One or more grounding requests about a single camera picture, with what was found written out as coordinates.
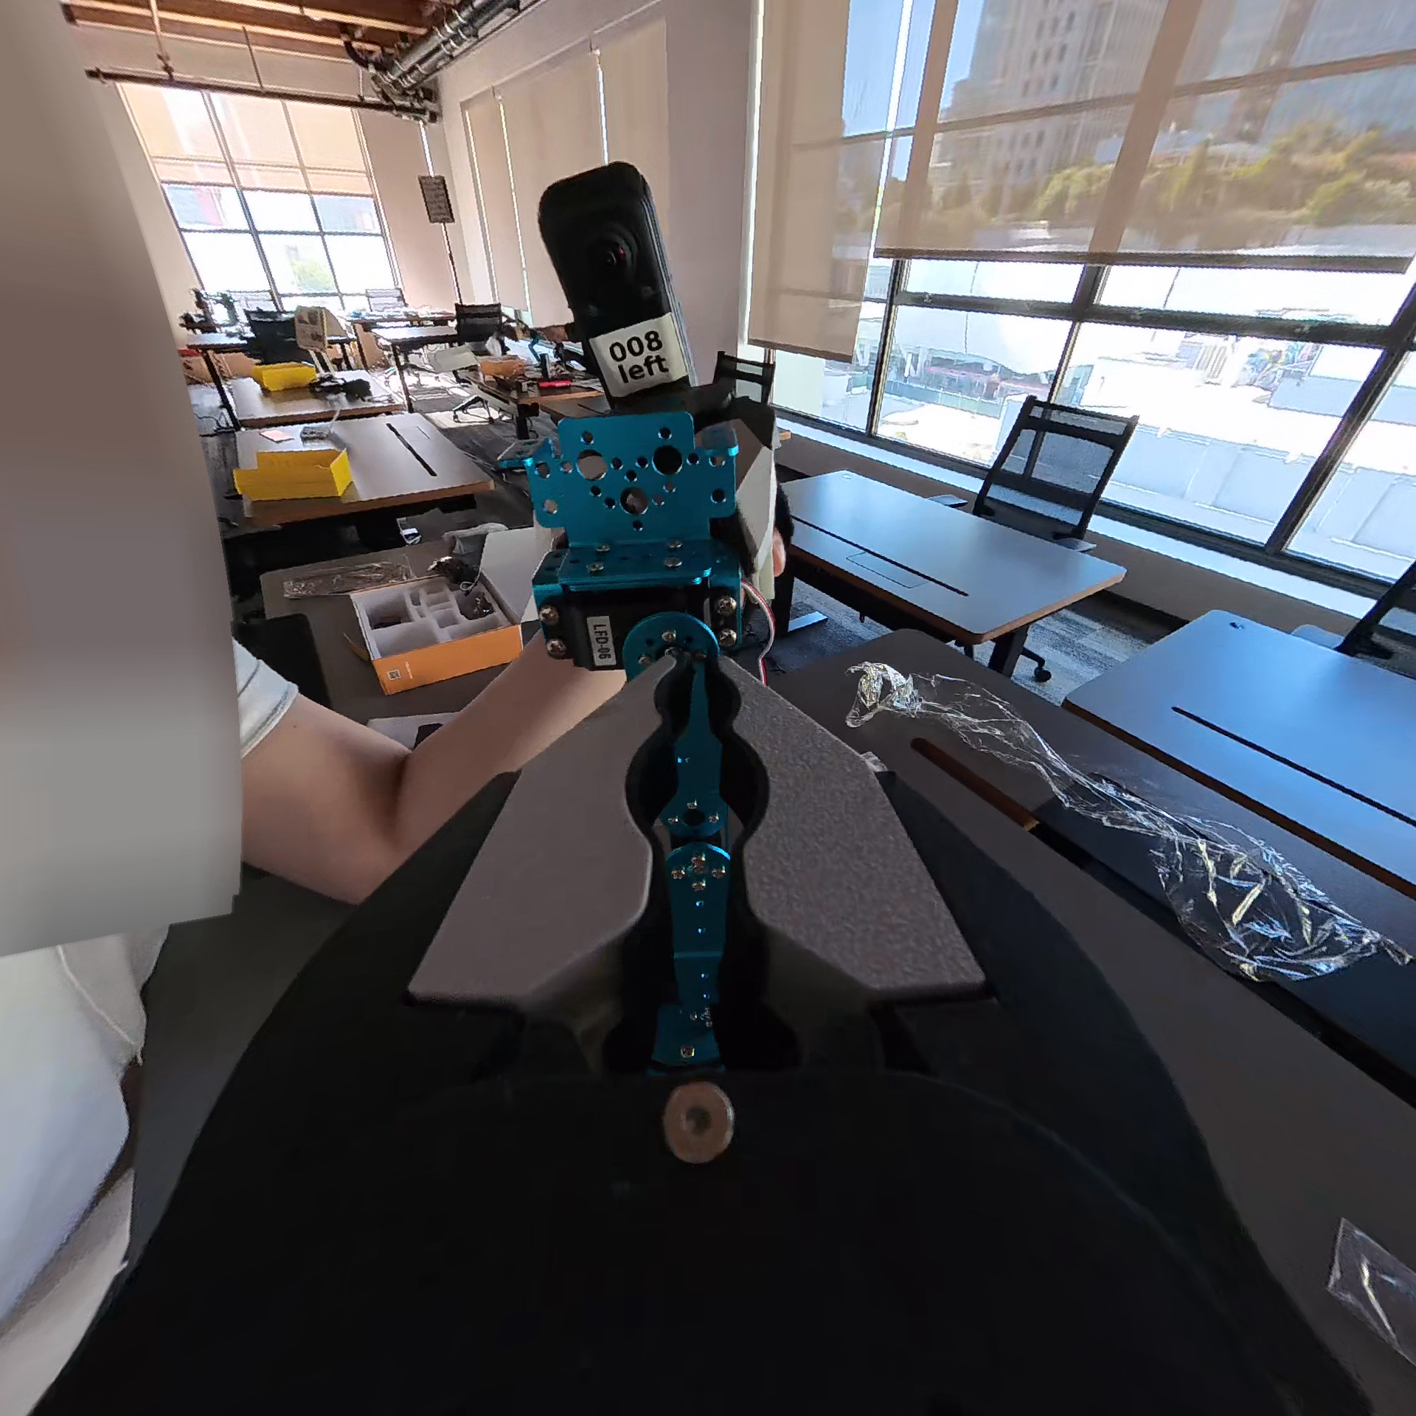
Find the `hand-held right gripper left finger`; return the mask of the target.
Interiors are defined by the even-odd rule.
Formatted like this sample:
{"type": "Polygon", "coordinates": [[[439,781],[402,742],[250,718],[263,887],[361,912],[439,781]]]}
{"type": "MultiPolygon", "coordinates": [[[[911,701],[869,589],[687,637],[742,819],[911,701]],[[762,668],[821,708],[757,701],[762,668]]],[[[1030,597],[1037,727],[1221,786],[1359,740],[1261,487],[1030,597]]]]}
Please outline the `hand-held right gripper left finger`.
{"type": "Polygon", "coordinates": [[[660,661],[520,774],[408,986],[417,1003],[515,1010],[572,1032],[594,1069],[624,1013],[624,941],[651,840],[628,794],[661,728],[660,661]]]}

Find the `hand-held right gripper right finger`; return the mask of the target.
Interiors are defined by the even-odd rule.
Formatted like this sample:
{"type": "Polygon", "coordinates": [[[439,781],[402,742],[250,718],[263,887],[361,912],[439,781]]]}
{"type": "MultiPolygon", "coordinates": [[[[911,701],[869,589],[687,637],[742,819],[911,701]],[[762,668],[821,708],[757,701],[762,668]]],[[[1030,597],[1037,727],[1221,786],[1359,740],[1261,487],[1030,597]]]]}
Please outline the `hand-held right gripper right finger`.
{"type": "Polygon", "coordinates": [[[715,680],[715,723],[732,819],[724,1066],[793,1069],[886,1012],[987,1000],[983,966],[864,757],[734,663],[715,680]]]}

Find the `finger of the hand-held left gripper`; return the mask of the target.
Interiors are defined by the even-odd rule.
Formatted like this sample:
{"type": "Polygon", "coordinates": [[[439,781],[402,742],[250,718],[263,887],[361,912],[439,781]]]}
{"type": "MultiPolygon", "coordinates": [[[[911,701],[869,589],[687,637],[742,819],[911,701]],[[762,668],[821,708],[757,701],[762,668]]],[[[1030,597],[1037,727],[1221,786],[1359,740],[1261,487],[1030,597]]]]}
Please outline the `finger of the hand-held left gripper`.
{"type": "Polygon", "coordinates": [[[774,450],[749,428],[737,435],[734,545],[744,573],[773,572],[773,535],[778,526],[774,450]]]}

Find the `blue toy robot arm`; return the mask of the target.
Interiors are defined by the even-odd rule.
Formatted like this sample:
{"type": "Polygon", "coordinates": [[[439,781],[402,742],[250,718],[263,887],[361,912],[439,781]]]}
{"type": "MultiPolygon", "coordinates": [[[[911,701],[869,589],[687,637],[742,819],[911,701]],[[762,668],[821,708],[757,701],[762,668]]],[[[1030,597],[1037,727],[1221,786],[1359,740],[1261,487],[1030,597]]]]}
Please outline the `blue toy robot arm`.
{"type": "Polygon", "coordinates": [[[734,545],[734,427],[698,430],[685,412],[564,418],[526,467],[537,528],[553,538],[533,580],[548,656],[629,681],[676,663],[665,681],[671,794],[651,808],[666,835],[673,968],[650,1055],[660,1072],[720,1062],[732,828],[715,680],[742,649],[749,607],[769,614],[774,580],[742,572],[734,545]]]}

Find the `person's left forearm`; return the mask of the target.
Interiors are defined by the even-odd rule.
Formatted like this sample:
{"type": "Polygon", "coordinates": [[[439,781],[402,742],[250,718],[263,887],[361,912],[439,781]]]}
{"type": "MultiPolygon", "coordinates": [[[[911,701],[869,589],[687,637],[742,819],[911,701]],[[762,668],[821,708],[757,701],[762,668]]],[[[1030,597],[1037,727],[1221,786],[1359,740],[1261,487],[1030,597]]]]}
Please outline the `person's left forearm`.
{"type": "Polygon", "coordinates": [[[235,644],[242,862],[361,904],[496,776],[521,771],[626,686],[532,642],[415,749],[301,695],[235,644]]]}

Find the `grey desk with wood edge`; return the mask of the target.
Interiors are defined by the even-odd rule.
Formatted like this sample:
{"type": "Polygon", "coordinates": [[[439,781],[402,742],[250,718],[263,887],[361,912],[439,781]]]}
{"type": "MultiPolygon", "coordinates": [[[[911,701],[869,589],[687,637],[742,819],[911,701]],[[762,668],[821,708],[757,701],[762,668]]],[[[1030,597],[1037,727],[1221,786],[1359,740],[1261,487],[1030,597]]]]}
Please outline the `grey desk with wood edge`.
{"type": "Polygon", "coordinates": [[[1415,683],[1209,612],[1066,710],[1415,897],[1415,683]]]}
{"type": "Polygon", "coordinates": [[[857,472],[789,482],[789,572],[864,617],[951,644],[1025,642],[1039,621],[1122,585],[1123,567],[857,472]]]}

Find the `light desk with slot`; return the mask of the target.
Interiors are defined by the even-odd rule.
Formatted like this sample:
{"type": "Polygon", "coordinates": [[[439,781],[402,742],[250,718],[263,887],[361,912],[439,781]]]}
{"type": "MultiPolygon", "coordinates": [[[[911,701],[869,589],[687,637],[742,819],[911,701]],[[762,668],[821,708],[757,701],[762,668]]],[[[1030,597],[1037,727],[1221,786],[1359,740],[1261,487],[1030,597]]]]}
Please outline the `light desk with slot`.
{"type": "Polygon", "coordinates": [[[402,413],[383,418],[338,420],[289,427],[287,440],[269,430],[237,435],[238,467],[255,467],[262,450],[348,452],[351,486],[339,499],[242,501],[242,521],[275,528],[309,521],[348,519],[383,511],[414,511],[471,498],[494,487],[491,474],[430,418],[402,413]]]}

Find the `beige roller blind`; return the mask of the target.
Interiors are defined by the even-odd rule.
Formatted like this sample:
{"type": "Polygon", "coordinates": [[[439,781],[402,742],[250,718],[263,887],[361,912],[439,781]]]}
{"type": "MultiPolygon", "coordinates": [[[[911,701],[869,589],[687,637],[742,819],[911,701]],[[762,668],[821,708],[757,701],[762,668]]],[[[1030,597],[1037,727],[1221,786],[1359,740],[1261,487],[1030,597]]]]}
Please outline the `beige roller blind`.
{"type": "Polygon", "coordinates": [[[934,4],[877,246],[1398,273],[1413,100],[1413,4],[934,4]]]}
{"type": "Polygon", "coordinates": [[[901,4],[764,4],[749,341],[855,356],[901,4]]]}

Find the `orange white parts box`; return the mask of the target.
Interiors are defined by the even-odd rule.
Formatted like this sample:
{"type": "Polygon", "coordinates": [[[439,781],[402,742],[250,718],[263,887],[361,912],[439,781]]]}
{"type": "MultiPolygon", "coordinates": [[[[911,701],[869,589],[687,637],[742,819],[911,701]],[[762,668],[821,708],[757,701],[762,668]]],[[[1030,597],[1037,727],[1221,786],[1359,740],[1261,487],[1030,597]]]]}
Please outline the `orange white parts box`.
{"type": "Polygon", "coordinates": [[[349,595],[360,642],[387,696],[515,661],[538,629],[537,530],[494,530],[467,555],[349,595]]]}

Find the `black slatted chair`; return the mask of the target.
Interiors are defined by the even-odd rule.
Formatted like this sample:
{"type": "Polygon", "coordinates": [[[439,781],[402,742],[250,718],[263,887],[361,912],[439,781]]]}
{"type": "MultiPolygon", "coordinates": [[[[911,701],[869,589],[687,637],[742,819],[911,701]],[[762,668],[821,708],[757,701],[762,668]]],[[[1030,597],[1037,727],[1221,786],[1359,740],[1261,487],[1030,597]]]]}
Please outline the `black slatted chair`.
{"type": "Polygon", "coordinates": [[[1122,462],[1137,417],[1096,413],[1029,395],[1007,432],[971,514],[1064,550],[1089,553],[1086,533],[1122,462]]]}
{"type": "Polygon", "coordinates": [[[1373,609],[1339,642],[1339,653],[1351,658],[1391,658],[1396,641],[1415,639],[1415,562],[1373,609]]]}

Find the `crumpled clear plastic wrap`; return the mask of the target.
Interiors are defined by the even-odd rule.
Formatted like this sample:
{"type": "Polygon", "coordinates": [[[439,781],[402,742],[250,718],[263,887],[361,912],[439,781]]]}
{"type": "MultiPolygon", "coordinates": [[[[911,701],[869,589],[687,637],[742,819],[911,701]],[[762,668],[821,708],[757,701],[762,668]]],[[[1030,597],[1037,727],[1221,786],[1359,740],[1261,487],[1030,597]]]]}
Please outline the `crumpled clear plastic wrap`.
{"type": "Polygon", "coordinates": [[[1268,843],[1238,826],[1159,806],[1078,766],[993,691],[946,675],[904,675],[879,661],[848,673],[857,678],[845,718],[850,728],[880,715],[938,722],[966,749],[1037,776],[1064,809],[1138,838],[1181,929],[1233,975],[1309,981],[1379,954],[1413,966],[1408,948],[1364,926],[1268,843]]]}

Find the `clear bag of metal parts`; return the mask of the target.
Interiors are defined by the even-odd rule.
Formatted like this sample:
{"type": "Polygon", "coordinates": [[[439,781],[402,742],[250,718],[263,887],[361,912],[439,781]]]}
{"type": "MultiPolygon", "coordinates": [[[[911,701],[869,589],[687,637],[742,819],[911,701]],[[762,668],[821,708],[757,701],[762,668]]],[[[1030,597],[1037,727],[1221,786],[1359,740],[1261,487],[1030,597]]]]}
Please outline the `clear bag of metal parts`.
{"type": "Polygon", "coordinates": [[[402,560],[373,560],[301,573],[282,582],[285,599],[348,597],[415,582],[420,575],[402,560]]]}

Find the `yellow plastic tray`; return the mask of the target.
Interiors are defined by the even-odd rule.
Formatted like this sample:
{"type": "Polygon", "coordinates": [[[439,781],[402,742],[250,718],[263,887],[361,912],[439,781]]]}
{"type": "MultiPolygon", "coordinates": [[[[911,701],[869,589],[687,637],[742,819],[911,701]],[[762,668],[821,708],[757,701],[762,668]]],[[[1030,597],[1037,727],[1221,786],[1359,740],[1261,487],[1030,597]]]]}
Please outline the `yellow plastic tray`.
{"type": "Polygon", "coordinates": [[[260,449],[235,472],[252,503],[339,501],[353,487],[349,452],[339,447],[260,449]]]}

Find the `person's white shirt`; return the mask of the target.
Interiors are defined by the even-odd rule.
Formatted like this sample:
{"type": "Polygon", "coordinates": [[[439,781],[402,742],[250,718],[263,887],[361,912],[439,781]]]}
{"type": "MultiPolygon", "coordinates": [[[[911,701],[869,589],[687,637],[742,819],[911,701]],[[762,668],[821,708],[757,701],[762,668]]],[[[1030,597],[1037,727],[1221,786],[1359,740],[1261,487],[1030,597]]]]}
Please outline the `person's white shirt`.
{"type": "Polygon", "coordinates": [[[80,1344],[130,1244],[124,1082],[147,1034],[140,990],[166,931],[4,958],[2,1413],[31,1413],[80,1344]]]}

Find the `small clear parts bag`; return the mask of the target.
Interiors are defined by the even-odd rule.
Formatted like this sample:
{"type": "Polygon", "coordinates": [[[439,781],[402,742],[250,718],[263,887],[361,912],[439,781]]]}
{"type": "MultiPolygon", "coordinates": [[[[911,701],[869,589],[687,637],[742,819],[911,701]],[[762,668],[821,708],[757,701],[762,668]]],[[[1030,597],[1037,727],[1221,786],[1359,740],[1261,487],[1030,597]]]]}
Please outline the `small clear parts bag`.
{"type": "Polygon", "coordinates": [[[1415,1270],[1349,1217],[1339,1221],[1327,1293],[1415,1364],[1415,1270]]]}

